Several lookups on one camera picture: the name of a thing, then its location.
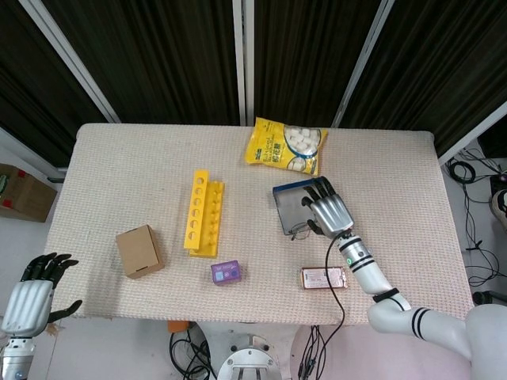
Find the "black curtain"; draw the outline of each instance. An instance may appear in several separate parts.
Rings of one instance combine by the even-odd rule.
[[[124,123],[239,124],[231,0],[44,0]]]
[[[488,158],[507,158],[507,116],[478,138],[482,152]]]
[[[507,2],[396,2],[340,127],[431,131],[442,154],[507,100]]]
[[[0,2],[0,127],[67,166],[82,124],[105,122],[17,0]]]
[[[379,1],[256,0],[255,115],[329,127]]]

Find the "white robotic arm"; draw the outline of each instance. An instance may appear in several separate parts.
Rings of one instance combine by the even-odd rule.
[[[70,258],[56,253],[37,257],[14,287],[2,323],[2,331],[11,337],[0,355],[0,378],[26,379],[35,354],[32,338],[41,334],[47,323],[68,317],[82,304],[78,300],[68,309],[51,312],[56,285],[66,269],[78,263]]]
[[[461,321],[425,307],[412,308],[392,287],[371,252],[352,232],[353,219],[340,196],[325,177],[306,187],[311,199],[304,197],[315,221],[308,221],[317,234],[337,241],[338,248],[363,291],[375,304],[368,320],[380,333],[400,333],[427,340],[457,352],[471,361],[472,378],[497,380],[507,374],[507,308],[498,305],[475,307]]]

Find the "purple box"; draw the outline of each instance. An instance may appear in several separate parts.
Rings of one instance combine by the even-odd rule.
[[[241,281],[241,272],[237,260],[212,265],[212,276],[215,285],[237,283]]]

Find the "yellow snack bag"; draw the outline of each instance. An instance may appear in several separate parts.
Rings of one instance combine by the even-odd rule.
[[[258,117],[255,120],[245,161],[318,176],[318,150],[327,131],[285,125]]]

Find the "brown cardboard box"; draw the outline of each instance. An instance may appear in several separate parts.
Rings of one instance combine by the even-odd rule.
[[[153,230],[147,224],[116,236],[125,275],[138,279],[164,268]]]
[[[56,190],[16,166],[0,164],[0,216],[45,222],[55,201]]]

